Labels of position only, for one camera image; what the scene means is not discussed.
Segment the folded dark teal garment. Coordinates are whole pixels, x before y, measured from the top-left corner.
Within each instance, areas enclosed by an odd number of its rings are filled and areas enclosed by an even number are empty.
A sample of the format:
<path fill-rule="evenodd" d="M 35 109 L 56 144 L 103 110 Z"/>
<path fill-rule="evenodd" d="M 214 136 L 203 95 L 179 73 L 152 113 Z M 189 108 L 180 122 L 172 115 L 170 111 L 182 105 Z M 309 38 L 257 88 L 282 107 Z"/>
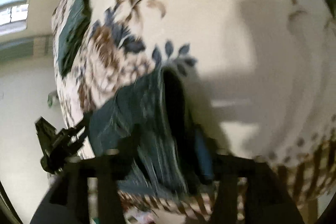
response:
<path fill-rule="evenodd" d="M 74 1 L 68 19 L 59 35 L 58 66 L 62 78 L 71 71 L 84 34 L 89 27 L 92 15 L 89 1 Z"/>

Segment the dark green pants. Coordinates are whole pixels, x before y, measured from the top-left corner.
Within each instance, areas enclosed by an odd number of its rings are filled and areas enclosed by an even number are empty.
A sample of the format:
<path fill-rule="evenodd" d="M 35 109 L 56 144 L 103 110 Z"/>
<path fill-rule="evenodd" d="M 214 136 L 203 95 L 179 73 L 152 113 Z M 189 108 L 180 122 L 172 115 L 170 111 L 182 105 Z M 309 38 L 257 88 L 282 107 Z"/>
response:
<path fill-rule="evenodd" d="M 156 69 L 120 88 L 93 112 L 88 137 L 96 156 L 119 149 L 133 157 L 121 191 L 184 198 L 212 189 L 214 143 L 195 124 L 182 83 Z"/>

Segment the floral white brown blanket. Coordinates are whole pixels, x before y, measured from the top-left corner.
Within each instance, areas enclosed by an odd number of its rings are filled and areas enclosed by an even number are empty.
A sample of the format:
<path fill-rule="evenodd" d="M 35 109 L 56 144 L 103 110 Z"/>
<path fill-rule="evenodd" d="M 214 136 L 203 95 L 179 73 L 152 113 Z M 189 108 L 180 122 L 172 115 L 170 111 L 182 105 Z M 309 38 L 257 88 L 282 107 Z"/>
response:
<path fill-rule="evenodd" d="M 68 128 L 156 69 L 179 78 L 216 155 L 265 163 L 298 211 L 335 186 L 335 0 L 90 0 L 91 21 L 57 91 Z M 123 212 L 161 210 L 209 223 L 220 181 L 194 196 L 118 195 Z"/>

